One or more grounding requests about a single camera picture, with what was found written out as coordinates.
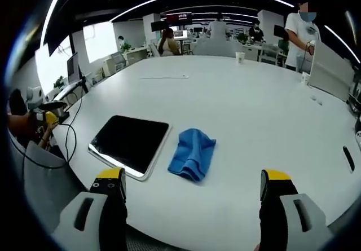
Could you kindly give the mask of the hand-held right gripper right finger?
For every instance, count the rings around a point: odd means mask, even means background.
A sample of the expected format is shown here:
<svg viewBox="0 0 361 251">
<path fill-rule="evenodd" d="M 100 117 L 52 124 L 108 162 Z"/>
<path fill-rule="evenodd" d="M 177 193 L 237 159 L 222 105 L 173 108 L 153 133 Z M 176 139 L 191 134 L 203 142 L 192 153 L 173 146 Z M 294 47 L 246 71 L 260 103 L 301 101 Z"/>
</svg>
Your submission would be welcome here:
<svg viewBox="0 0 361 251">
<path fill-rule="evenodd" d="M 260 202 L 259 250 L 321 250 L 333 237 L 324 212 L 285 172 L 261 171 Z"/>
</svg>

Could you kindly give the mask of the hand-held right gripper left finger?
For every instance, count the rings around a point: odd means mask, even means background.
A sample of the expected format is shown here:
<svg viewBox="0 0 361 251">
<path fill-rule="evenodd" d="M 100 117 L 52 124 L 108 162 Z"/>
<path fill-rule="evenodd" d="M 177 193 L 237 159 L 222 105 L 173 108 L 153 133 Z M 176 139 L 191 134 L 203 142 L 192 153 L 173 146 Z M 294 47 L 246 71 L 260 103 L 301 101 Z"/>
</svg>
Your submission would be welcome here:
<svg viewBox="0 0 361 251">
<path fill-rule="evenodd" d="M 127 250 L 125 169 L 105 169 L 61 212 L 52 233 L 61 250 Z"/>
</svg>

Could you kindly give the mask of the person's left hand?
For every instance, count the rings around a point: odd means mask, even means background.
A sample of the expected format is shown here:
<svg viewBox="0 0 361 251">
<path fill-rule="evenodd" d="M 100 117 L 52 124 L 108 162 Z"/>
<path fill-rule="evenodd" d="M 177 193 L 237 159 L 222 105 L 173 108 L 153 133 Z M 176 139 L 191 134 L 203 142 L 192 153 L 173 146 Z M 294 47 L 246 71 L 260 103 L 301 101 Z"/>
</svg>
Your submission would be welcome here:
<svg viewBox="0 0 361 251">
<path fill-rule="evenodd" d="M 46 149 L 47 148 L 47 144 L 49 142 L 50 136 L 52 134 L 53 129 L 58 125 L 58 123 L 52 123 L 52 124 L 48 124 L 46 131 L 44 132 L 41 140 L 39 141 L 38 145 L 39 147 L 41 147 L 42 149 Z"/>
</svg>

